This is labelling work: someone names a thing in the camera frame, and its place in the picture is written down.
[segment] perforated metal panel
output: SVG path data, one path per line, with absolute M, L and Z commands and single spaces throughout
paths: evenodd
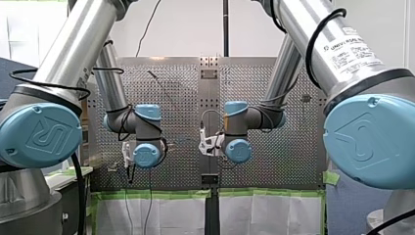
M 118 63 L 125 70 L 122 81 L 128 101 L 133 105 L 160 105 L 162 136 L 172 144 L 163 164 L 152 170 L 152 187 L 199 189 L 198 59 L 123 59 Z M 148 71 L 154 73 L 158 80 Z M 97 123 L 102 123 L 105 109 L 101 97 L 96 100 L 96 108 L 89 111 L 96 113 L 91 117 Z M 93 190 L 148 188 L 148 171 L 139 168 L 135 171 L 133 184 L 127 185 L 117 134 L 110 133 L 100 124 L 96 128 L 101 162 L 94 171 Z
M 274 62 L 273 59 L 220 59 L 220 110 L 223 111 L 226 101 L 258 104 L 265 94 Z M 304 99 L 307 96 L 311 97 L 308 103 Z M 324 153 L 317 153 L 321 146 L 318 125 L 322 102 L 319 91 L 302 70 L 296 88 L 288 97 L 285 125 L 269 134 L 250 130 L 253 158 L 233 169 L 223 169 L 221 186 L 319 188 L 325 158 Z
M 199 58 L 125 58 L 118 61 L 125 69 L 122 79 L 129 102 L 161 105 L 163 135 L 174 144 L 165 162 L 153 170 L 153 188 L 200 189 L 201 172 L 217 172 L 216 167 L 209 167 L 207 157 L 199 154 L 201 111 L 206 105 L 215 109 L 216 99 L 220 104 L 219 111 L 223 110 L 226 101 L 247 100 L 251 105 L 257 104 L 264 95 L 275 59 L 220 58 L 213 68 L 219 71 L 219 78 L 211 80 L 201 80 L 201 70 L 206 65 L 200 62 Z M 303 96 L 310 96 L 310 102 L 304 102 Z M 325 163 L 318 131 L 319 126 L 322 129 L 321 105 L 324 102 L 320 99 L 319 92 L 302 71 L 288 99 L 287 123 L 271 134 L 250 131 L 253 159 L 233 169 L 220 170 L 219 167 L 220 186 L 319 188 Z M 121 143 L 116 134 L 102 127 L 104 115 L 103 102 L 96 89 L 89 100 L 89 152 L 91 164 L 95 166 L 92 189 L 148 188 L 147 170 L 137 168 L 134 183 L 126 183 Z M 210 120 L 209 126 L 217 128 L 219 123 L 214 124 L 217 117 L 212 116 L 215 118 Z

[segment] metal pole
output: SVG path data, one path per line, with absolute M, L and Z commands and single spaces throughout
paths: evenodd
M 293 40 L 287 34 L 284 38 L 277 61 L 275 62 L 271 79 L 268 82 L 264 102 L 269 103 L 268 105 L 275 106 L 283 104 L 286 100 L 286 96 L 279 99 L 275 98 L 287 93 L 287 90 L 296 80 L 301 67 L 301 55 L 294 45 Z
M 229 57 L 229 0 L 223 0 L 223 56 Z
M 97 67 L 116 68 L 115 48 L 112 43 L 109 43 L 101 51 Z M 121 77 L 116 71 L 96 70 L 95 78 L 97 79 L 98 88 L 107 112 L 121 110 L 128 106 Z
M 115 5 L 108 0 L 78 1 L 33 80 L 85 86 L 116 13 Z M 73 91 L 37 88 L 77 103 Z

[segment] black cable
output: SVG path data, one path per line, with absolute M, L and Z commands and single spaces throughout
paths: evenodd
M 128 184 L 132 184 L 133 181 L 134 181 L 135 164 L 132 167 L 133 168 L 132 168 L 132 176 L 131 177 L 130 177 L 130 171 L 129 171 L 130 165 L 126 169 L 126 171 L 127 171 L 127 183 Z M 127 188 L 125 188 L 125 198 L 124 198 L 124 200 L 125 200 L 125 207 L 127 208 L 128 219 L 129 219 L 129 222 L 130 222 L 130 234 L 133 235 L 134 234 L 134 226 L 133 226 L 133 222 L 132 222 L 132 218 L 131 218 L 131 213 L 129 211 L 129 206 L 128 206 L 128 202 L 127 202 L 127 194 L 128 194 Z
M 133 223 L 132 223 L 131 213 L 129 211 L 129 206 L 128 206 L 128 202 L 127 202 L 127 189 L 126 188 L 125 188 L 125 198 L 124 198 L 124 200 L 125 200 L 125 207 L 127 209 L 128 219 L 129 219 L 129 222 L 130 222 L 130 234 L 133 235 L 134 234 L 134 226 L 133 226 Z
M 287 33 L 287 30 L 283 28 L 283 26 L 281 25 L 280 20 L 278 20 L 277 16 L 275 15 L 274 0 L 269 0 L 269 3 L 271 5 L 271 18 L 272 18 L 272 21 L 274 21 L 274 23 L 278 27 L 278 29 L 280 29 L 284 33 Z
M 125 129 L 125 124 L 127 123 L 128 117 L 131 115 L 133 111 L 132 105 L 129 104 L 128 107 L 129 110 L 124 114 L 124 116 L 121 119 L 121 127 L 118 131 L 118 141 L 124 141 L 126 140 L 126 138 L 128 138 L 128 136 L 130 136 L 130 133 L 127 133 L 124 137 L 121 138 L 122 131 L 127 132 L 127 130 Z
M 223 56 L 229 57 L 229 0 L 223 1 Z
M 171 96 L 168 95 L 168 92 L 165 90 L 164 86 L 159 81 L 159 78 L 152 71 L 148 70 L 147 72 L 153 77 L 153 79 L 156 81 L 156 83 L 162 89 L 162 92 L 164 93 L 164 95 L 170 100 L 171 105 L 174 106 L 174 108 L 176 109 L 176 111 L 178 111 L 178 108 L 177 108 L 175 102 L 173 101 L 173 99 L 171 98 Z
M 114 71 L 118 74 L 123 74 L 124 70 L 122 68 L 101 68 L 101 67 L 94 67 L 92 68 L 93 71 Z
M 321 89 L 320 84 L 315 79 L 314 70 L 311 65 L 312 52 L 314 50 L 315 42 L 318 38 L 318 35 L 321 33 L 321 31 L 324 29 L 324 27 L 327 25 L 329 21 L 337 17 L 345 17 L 346 14 L 347 14 L 347 10 L 344 8 L 339 8 L 339 9 L 334 10 L 330 15 L 328 15 L 318 24 L 317 28 L 312 33 L 311 38 L 308 42 L 307 50 L 305 52 L 305 68 L 307 70 L 308 78 L 319 89 Z
M 152 211 L 152 206 L 153 206 L 152 170 L 151 169 L 149 169 L 149 190 L 150 190 L 150 205 L 149 205 L 149 210 L 147 211 L 146 221 L 144 222 L 144 235 L 147 234 L 147 223 L 149 221 L 150 212 Z
M 106 46 L 108 46 L 108 45 L 114 45 L 114 42 L 112 41 L 112 40 L 107 40 L 105 43 L 104 43 L 104 46 L 103 47 L 106 47 Z
M 72 86 L 65 86 L 65 85 L 59 85 L 59 84 L 53 84 L 53 83 L 33 81 L 33 80 L 28 79 L 28 78 L 18 76 L 18 74 L 29 73 L 29 72 L 37 72 L 37 69 L 14 70 L 14 71 L 11 71 L 9 73 L 9 77 L 11 77 L 12 79 L 18 80 L 18 81 L 27 82 L 29 84 L 37 85 L 37 86 L 54 87 L 54 88 L 61 88 L 61 89 L 66 89 L 66 90 L 75 90 L 75 91 L 85 92 L 86 94 L 81 96 L 78 99 L 80 101 L 86 99 L 89 95 L 91 95 L 91 91 L 86 89 L 86 88 L 72 87 Z
M 153 165 L 153 168 L 159 166 L 162 164 L 162 162 L 164 162 L 165 158 L 167 157 L 167 152 L 168 152 L 168 144 L 167 144 L 167 140 L 162 137 L 161 138 L 162 143 L 164 144 L 164 156 L 162 156 L 162 158 L 159 160 L 158 163 L 156 163 L 155 165 Z
M 0 111 L 3 110 L 4 106 L 6 106 L 7 100 L 0 100 Z
M 401 215 L 398 215 L 394 218 L 391 218 L 390 220 L 388 220 L 388 221 L 382 223 L 381 225 L 377 226 L 376 228 L 372 229 L 367 235 L 378 235 L 378 233 L 380 231 L 384 230 L 385 228 L 390 227 L 390 226 L 392 226 L 392 225 L 394 225 L 394 224 L 396 224 L 396 223 L 398 223 L 398 222 L 400 222 L 400 221 L 402 221 L 402 220 L 404 220 L 408 217 L 414 216 L 414 215 L 415 215 L 415 209 L 412 210 L 412 211 L 405 212 Z
M 138 49 L 137 49 L 137 53 L 135 54 L 135 57 L 138 57 L 138 54 L 140 53 L 141 43 L 143 42 L 144 37 L 146 37 L 147 31 L 149 30 L 150 23 L 152 22 L 153 17 L 155 16 L 156 10 L 157 10 L 160 2 L 161 2 L 161 0 L 159 0 L 157 2 L 156 6 L 155 6 L 155 9 L 153 10 L 152 15 L 150 16 L 150 19 L 147 22 L 146 30 L 144 30 L 143 36 L 141 37 L 140 42 L 138 43 Z
M 83 182 L 82 169 L 80 167 L 79 160 L 76 156 L 76 153 L 73 153 L 71 156 L 73 167 L 75 168 L 76 180 L 78 185 L 78 199 L 79 199 L 79 222 L 77 234 L 83 234 L 85 226 L 85 216 L 86 216 L 86 205 L 84 202 L 85 197 L 85 183 Z

